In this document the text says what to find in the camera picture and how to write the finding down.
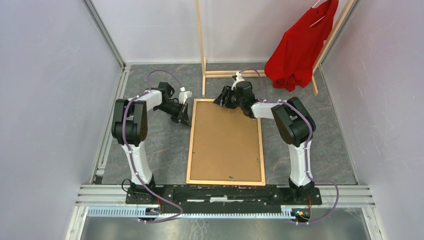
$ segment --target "wooden frame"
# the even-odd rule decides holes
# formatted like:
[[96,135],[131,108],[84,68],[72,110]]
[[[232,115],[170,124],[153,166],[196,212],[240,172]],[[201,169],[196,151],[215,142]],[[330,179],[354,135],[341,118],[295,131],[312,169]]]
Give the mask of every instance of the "wooden frame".
[[193,116],[191,120],[191,132],[190,132],[190,145],[188,148],[188,164],[187,164],[187,184],[200,184],[200,185],[243,185],[243,186],[265,186],[265,164],[264,164],[264,148],[262,143],[262,126],[261,119],[257,119],[257,131],[259,138],[259,164],[260,164],[260,178],[261,181],[214,181],[214,180],[192,180],[190,175],[192,172],[192,153],[193,153],[193,141],[195,135],[195,126],[196,126],[196,106],[197,102],[213,102],[214,99],[194,99],[193,104]]
[[[231,78],[235,72],[239,70],[230,70],[230,71],[207,71],[206,70],[206,57],[204,56],[203,52],[203,41],[202,41],[202,29],[201,29],[201,20],[200,20],[200,11],[199,11],[199,0],[194,0],[196,5],[196,18],[197,18],[197,30],[199,35],[199,45],[200,45],[200,59],[201,59],[201,71],[202,71],[202,90],[201,94],[204,97],[206,94],[206,79],[209,78]],[[346,16],[348,15],[349,11],[351,10],[353,3],[357,0],[347,0],[346,4],[344,5],[343,10],[341,11],[340,15],[338,16],[338,19],[333,27],[333,29],[330,32],[330,35],[328,36],[327,41],[325,42],[324,46],[321,49],[321,52],[319,53],[315,63],[312,67],[312,72],[315,72],[317,70],[318,65],[323,60],[323,57],[326,55],[327,51],[329,50],[335,36],[340,30],[340,26],[342,25],[343,21],[345,20]],[[261,77],[265,77],[264,70],[258,70]],[[246,71],[246,73],[243,73],[243,77],[246,78],[254,78],[258,77],[258,75],[254,71]],[[312,88],[313,88],[313,94],[318,95],[318,87],[317,83],[315,82],[314,75],[312,75]]]

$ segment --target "marble floor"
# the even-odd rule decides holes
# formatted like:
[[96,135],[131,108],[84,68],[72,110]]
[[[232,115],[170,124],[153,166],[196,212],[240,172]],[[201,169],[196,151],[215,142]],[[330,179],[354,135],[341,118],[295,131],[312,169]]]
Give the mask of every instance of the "marble floor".
[[[247,68],[264,69],[264,63],[208,63],[207,69],[243,70]],[[186,89],[193,92],[189,100],[189,117],[193,99],[202,98],[202,68],[200,64],[149,64],[133,65],[130,68],[124,97],[130,98],[144,92],[148,87],[145,79],[155,69],[172,71]],[[272,87],[272,81],[263,78],[264,98],[268,100],[299,97],[316,123],[311,151],[310,164],[312,175],[317,180],[332,180],[337,184],[355,184],[354,171],[342,138],[339,124],[330,100],[329,93],[320,71],[315,73],[319,94],[315,96],[312,84],[305,88],[297,87],[293,92]],[[160,81],[169,82],[176,90],[177,82],[167,73],[155,72],[151,84],[157,87]],[[260,78],[246,78],[251,81],[256,97],[260,97]],[[224,85],[232,84],[231,78],[208,78],[206,98],[216,98]],[[148,114],[148,135],[145,141],[146,154],[151,171],[157,184],[185,184],[189,152],[190,129],[171,122],[169,116],[161,111]],[[280,137],[274,120],[262,119],[262,141],[267,184],[288,184],[290,176],[289,149]],[[120,184],[130,178],[130,167],[126,155],[114,139],[110,146],[102,184]]]

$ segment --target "black mounting plate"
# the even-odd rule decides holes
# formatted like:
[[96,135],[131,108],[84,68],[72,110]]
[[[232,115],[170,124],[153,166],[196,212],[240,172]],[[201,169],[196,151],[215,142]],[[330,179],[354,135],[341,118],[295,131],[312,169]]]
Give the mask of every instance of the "black mounting plate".
[[[248,214],[281,213],[281,205],[307,206],[308,197],[312,205],[322,205],[320,189],[314,187],[310,194],[294,201],[289,186],[213,186],[213,185],[156,185],[154,192],[180,205],[187,214]],[[217,201],[226,198],[228,201]],[[158,204],[158,200],[146,203],[146,198],[135,197],[128,191],[126,204]],[[165,213],[178,213],[169,204]]]

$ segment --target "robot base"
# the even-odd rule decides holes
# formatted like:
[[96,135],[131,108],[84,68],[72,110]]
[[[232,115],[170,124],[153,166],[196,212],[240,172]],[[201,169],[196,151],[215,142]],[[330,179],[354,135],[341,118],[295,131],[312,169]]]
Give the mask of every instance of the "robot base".
[[[156,184],[153,176],[151,176],[150,183],[147,187],[153,192],[156,192]],[[129,184],[126,193],[126,204],[151,204],[157,202],[156,197],[151,195],[142,185],[136,185],[133,182]]]
[[[146,195],[135,197],[128,188],[125,203],[158,204],[155,198]],[[155,193],[180,205],[187,214],[247,214],[281,213],[281,205],[307,206],[310,197],[312,205],[322,205],[320,190],[310,188],[302,197],[293,195],[291,187],[266,186],[212,186],[212,185],[158,185]],[[174,214],[179,210],[165,207],[164,213]]]

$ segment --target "wooden clothes rack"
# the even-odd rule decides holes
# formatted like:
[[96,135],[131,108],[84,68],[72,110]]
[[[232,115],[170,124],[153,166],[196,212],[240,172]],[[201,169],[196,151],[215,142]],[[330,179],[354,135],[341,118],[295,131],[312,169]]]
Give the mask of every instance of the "wooden clothes rack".
[[[334,41],[335,36],[340,30],[340,27],[345,20],[346,16],[348,15],[349,11],[351,10],[354,2],[356,0],[347,0],[346,4],[343,7],[343,10],[341,11],[340,15],[338,16],[337,21],[335,22],[335,25],[333,26],[330,35],[327,38],[327,41],[325,42],[324,46],[321,49],[321,52],[319,53],[318,57],[316,58],[315,63],[312,67],[312,72],[315,72],[317,70],[318,65],[323,60],[323,57],[326,55],[327,51],[329,50],[332,42]],[[198,37],[199,37],[199,45],[200,45],[200,58],[201,58],[201,71],[202,71],[202,89],[201,94],[204,97],[206,93],[206,79],[209,78],[231,78],[235,72],[239,70],[225,70],[225,71],[208,71],[206,70],[206,62],[207,59],[203,52],[203,41],[202,41],[202,27],[201,27],[201,20],[200,20],[200,11],[199,11],[199,0],[194,0],[196,4],[196,18],[197,18],[197,31],[198,31]],[[264,70],[257,70],[261,77],[266,77]],[[254,78],[258,77],[256,72],[247,70],[243,72],[243,77],[245,78]],[[312,85],[313,85],[313,94],[318,94],[318,87],[317,83],[315,82],[315,78],[312,75]]]

